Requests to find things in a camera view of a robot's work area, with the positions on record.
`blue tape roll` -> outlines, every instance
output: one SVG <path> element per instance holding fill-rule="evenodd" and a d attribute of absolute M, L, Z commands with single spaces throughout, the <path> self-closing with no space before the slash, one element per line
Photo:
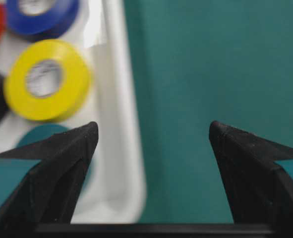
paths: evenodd
<path fill-rule="evenodd" d="M 57 38 L 74 22 L 79 4 L 79 0 L 8 0 L 6 23 L 32 41 Z"/>

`green table surface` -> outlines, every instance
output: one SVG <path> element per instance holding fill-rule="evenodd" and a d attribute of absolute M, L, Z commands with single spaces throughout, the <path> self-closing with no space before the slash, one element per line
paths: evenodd
<path fill-rule="evenodd" d="M 293 0 L 125 0 L 147 181 L 140 222 L 232 222 L 213 120 L 293 147 Z"/>

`white tray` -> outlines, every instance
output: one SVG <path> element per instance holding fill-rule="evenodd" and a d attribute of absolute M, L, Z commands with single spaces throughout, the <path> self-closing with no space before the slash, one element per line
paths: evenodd
<path fill-rule="evenodd" d="M 72 223 L 135 222 L 146 192 L 122 1 L 81 0 L 76 21 L 60 39 L 73 43 L 95 73 L 86 103 L 60 124 L 75 128 L 94 120 L 99 126 L 92 171 Z M 29 45 L 4 32 L 0 73 L 7 75 Z M 14 148 L 37 125 L 9 112 L 0 122 L 0 152 Z"/>

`teal tape roll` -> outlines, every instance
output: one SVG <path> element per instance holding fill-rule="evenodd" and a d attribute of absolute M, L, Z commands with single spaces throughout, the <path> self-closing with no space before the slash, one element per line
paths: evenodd
<path fill-rule="evenodd" d="M 20 139 L 16 147 L 21 147 L 40 140 L 45 140 L 54 135 L 55 133 L 63 133 L 67 130 L 69 130 L 69 128 L 58 124 L 40 125 L 29 131 L 27 134 L 25 134 Z"/>

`yellow tape roll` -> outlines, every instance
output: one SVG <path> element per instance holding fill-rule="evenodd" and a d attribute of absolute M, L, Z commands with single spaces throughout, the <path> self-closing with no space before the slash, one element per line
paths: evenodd
<path fill-rule="evenodd" d="M 44 40 L 20 55 L 5 81 L 4 95 L 12 110 L 26 119 L 57 121 L 82 105 L 90 78 L 72 45 Z"/>

